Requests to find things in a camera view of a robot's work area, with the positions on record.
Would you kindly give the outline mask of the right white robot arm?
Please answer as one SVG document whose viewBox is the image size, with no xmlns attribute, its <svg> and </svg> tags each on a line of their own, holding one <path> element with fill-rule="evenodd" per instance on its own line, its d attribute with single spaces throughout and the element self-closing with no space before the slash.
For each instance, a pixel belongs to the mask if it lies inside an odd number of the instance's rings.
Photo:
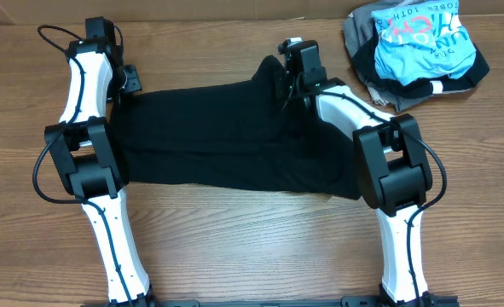
<svg viewBox="0 0 504 307">
<path fill-rule="evenodd" d="M 383 249 L 377 306 L 433 306 L 422 269 L 421 209 L 432 172 L 416 120 L 384 113 L 328 78 L 314 40 L 288 38 L 279 44 L 290 84 L 287 96 L 312 107 L 323 121 L 351 138 L 357 184 L 375 211 Z"/>
</svg>

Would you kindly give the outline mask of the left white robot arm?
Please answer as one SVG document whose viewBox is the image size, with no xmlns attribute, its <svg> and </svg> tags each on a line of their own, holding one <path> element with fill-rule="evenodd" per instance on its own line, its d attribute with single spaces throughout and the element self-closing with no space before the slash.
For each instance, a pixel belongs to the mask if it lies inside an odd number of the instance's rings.
<svg viewBox="0 0 504 307">
<path fill-rule="evenodd" d="M 40 155 L 51 156 L 68 203 L 81 205 L 90 221 L 107 276 L 107 305 L 154 306 L 126 206 L 128 166 L 107 120 L 110 101 L 141 88 L 123 52 L 117 26 L 104 17 L 86 20 L 85 35 L 63 50 L 71 70 L 67 104 L 58 124 L 45 128 Z"/>
</svg>

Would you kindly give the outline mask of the black t-shirt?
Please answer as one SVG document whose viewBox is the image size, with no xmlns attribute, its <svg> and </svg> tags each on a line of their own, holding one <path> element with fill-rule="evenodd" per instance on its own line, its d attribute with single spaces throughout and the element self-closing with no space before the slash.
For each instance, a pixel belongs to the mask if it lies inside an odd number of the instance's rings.
<svg viewBox="0 0 504 307">
<path fill-rule="evenodd" d="M 113 107 L 130 180 L 359 199 L 351 139 L 299 102 L 279 101 L 282 71 L 268 55 L 247 81 L 149 92 Z"/>
</svg>

